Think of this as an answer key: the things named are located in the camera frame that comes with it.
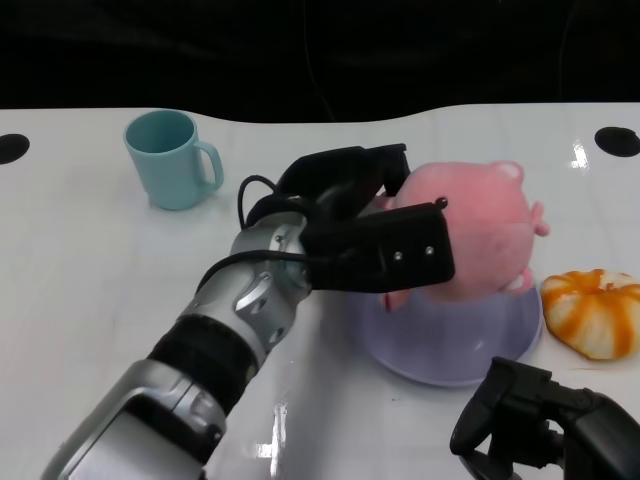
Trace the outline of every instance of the black cable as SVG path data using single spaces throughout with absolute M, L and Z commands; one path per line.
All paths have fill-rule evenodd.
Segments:
M 307 38 L 307 0 L 301 0 L 302 2 L 302 35 L 303 35 L 303 44 L 304 44 L 304 59 L 307 63 L 307 72 L 309 73 L 309 80 L 311 80 L 311 85 L 313 86 L 316 95 L 320 98 L 322 102 L 322 106 L 324 107 L 324 111 L 327 114 L 327 118 L 330 122 L 335 122 L 336 119 L 333 115 L 333 110 L 329 106 L 329 102 L 325 98 L 322 90 L 318 86 L 318 82 L 316 82 L 316 77 L 313 74 L 313 67 L 311 66 L 311 55 L 309 54 L 309 41 Z
M 564 30 L 562 31 L 562 39 L 560 40 L 560 50 L 558 52 L 558 101 L 562 101 L 562 64 L 564 62 L 564 51 L 567 46 L 567 37 L 569 36 L 569 30 L 571 28 L 571 24 L 573 23 L 573 16 L 578 10 L 578 4 L 580 0 L 574 0 L 573 5 L 571 6 L 571 10 L 569 10 L 569 15 L 567 15 L 567 22 L 564 25 Z
M 211 277 L 213 277 L 223 268 L 233 265 L 234 263 L 260 260 L 284 260 L 287 262 L 298 262 L 307 264 L 324 264 L 329 261 L 329 259 L 307 257 L 306 255 L 300 253 L 276 252 L 273 250 L 250 250 L 248 252 L 234 253 L 233 255 L 229 255 L 227 258 L 223 258 L 213 267 L 207 270 L 207 273 L 204 274 L 202 280 L 200 280 L 200 283 L 198 284 L 196 293 L 200 291 L 200 289 L 211 279 Z
M 242 202 L 244 200 L 244 191 L 246 190 L 247 186 L 249 186 L 249 184 L 253 182 L 263 183 L 267 187 L 271 188 L 271 190 L 273 190 L 274 192 L 278 189 L 275 183 L 273 183 L 268 178 L 263 177 L 262 175 L 251 175 L 242 181 L 242 183 L 240 184 L 240 189 L 238 190 L 238 221 L 240 222 L 240 228 L 242 230 L 246 228 L 244 212 L 242 208 Z

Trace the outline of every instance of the pig ear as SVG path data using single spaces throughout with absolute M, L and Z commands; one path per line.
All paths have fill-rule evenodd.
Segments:
M 491 167 L 522 183 L 524 171 L 516 162 L 494 162 Z
M 383 193 L 382 195 L 373 197 L 373 201 L 371 203 L 373 203 L 375 207 L 382 208 L 384 210 L 391 210 L 393 208 L 393 200 L 394 197 L 387 197 L 387 194 Z

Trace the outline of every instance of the black background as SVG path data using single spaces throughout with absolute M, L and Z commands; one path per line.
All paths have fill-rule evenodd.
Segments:
M 0 0 L 0 108 L 315 122 L 637 101 L 639 12 L 631 0 Z

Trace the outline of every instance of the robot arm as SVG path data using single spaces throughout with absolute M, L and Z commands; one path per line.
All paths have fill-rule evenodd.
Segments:
M 387 292 L 453 277 L 442 202 L 358 215 L 409 168 L 404 145 L 309 155 L 247 216 L 231 255 L 42 478 L 200 477 L 225 419 L 312 289 Z
M 549 428 L 554 420 L 564 435 Z M 489 435 L 488 454 L 475 450 Z M 451 437 L 479 480 L 516 480 L 513 464 L 556 464 L 567 480 L 639 480 L 640 425 L 616 402 L 551 381 L 551 372 L 496 358 Z

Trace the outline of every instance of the mug handle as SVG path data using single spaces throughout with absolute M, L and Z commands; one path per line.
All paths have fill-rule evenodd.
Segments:
M 211 160 L 211 165 L 213 166 L 213 174 L 216 179 L 214 183 L 206 183 L 206 189 L 209 192 L 215 192 L 218 190 L 222 184 L 224 183 L 224 171 L 222 170 L 222 161 L 220 160 L 220 154 L 216 147 L 206 142 L 195 142 L 193 144 L 194 147 L 199 148 L 204 151 Z

